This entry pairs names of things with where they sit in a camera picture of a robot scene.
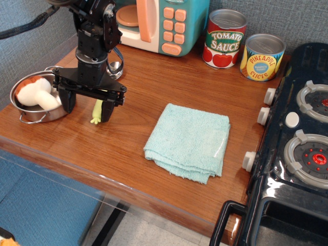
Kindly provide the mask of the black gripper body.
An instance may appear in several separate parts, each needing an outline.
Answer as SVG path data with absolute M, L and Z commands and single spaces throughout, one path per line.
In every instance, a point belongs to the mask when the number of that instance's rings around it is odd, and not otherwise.
M 53 87 L 74 91 L 77 94 L 123 105 L 127 88 L 107 74 L 108 52 L 92 57 L 76 50 L 76 68 L 54 68 Z

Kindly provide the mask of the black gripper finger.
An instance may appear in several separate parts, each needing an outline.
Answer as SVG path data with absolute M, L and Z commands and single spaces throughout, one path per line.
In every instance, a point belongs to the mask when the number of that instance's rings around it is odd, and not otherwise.
M 108 122 L 114 109 L 113 101 L 103 101 L 101 104 L 101 122 Z
M 74 91 L 70 91 L 65 88 L 59 87 L 58 94 L 63 109 L 70 114 L 75 107 L 76 93 Z

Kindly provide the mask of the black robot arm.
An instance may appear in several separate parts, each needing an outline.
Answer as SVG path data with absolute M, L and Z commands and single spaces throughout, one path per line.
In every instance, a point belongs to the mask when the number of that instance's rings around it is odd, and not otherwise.
M 117 49 L 122 33 L 116 22 L 115 1 L 49 1 L 73 13 L 78 45 L 77 68 L 54 68 L 53 85 L 63 109 L 71 113 L 76 96 L 96 99 L 91 123 L 107 122 L 115 107 L 123 105 L 127 88 L 118 82 L 124 63 L 110 63 L 108 55 Z

